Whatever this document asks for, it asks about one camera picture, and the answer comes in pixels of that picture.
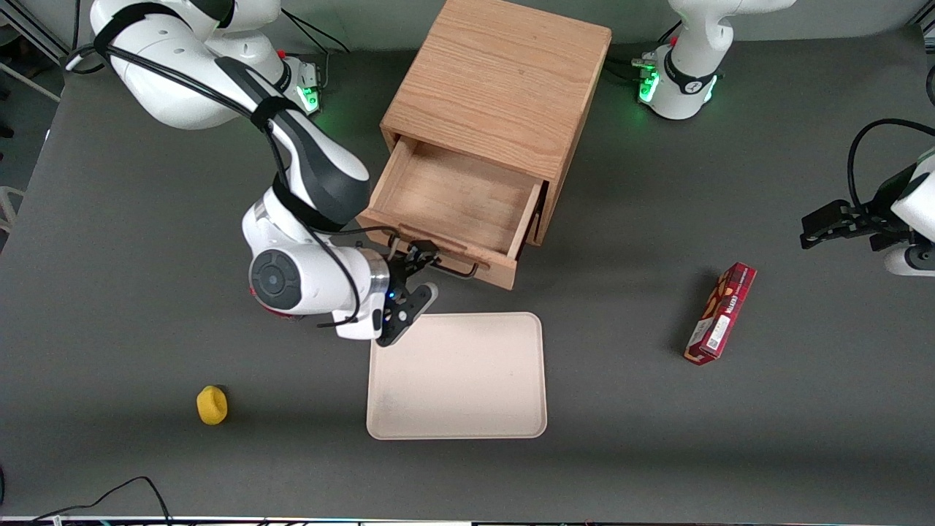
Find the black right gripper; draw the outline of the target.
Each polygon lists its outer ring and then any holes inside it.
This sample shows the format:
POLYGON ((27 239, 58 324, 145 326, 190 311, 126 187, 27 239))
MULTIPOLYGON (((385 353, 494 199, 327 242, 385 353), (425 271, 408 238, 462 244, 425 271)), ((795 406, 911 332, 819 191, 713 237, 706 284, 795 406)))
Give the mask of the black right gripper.
POLYGON ((408 244, 407 252, 392 249, 387 257, 390 275, 386 294, 388 302, 403 302, 410 294, 408 280, 421 270, 438 267, 438 261, 438 247, 431 240, 414 240, 408 244))

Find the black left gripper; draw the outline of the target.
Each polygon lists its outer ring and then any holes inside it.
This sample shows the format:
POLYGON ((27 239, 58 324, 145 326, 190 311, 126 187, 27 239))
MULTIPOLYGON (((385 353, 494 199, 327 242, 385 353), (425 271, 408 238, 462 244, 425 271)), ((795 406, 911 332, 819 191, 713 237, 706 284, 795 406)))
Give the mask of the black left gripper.
POLYGON ((833 200, 802 217, 799 245, 809 250, 819 243, 862 236, 869 236, 869 245, 874 252, 902 243, 918 245, 919 236, 891 210, 907 189, 915 170, 916 164, 905 167, 885 180, 872 199, 862 202, 856 194, 855 168, 851 164, 850 196, 854 201, 855 218, 848 201, 833 200))

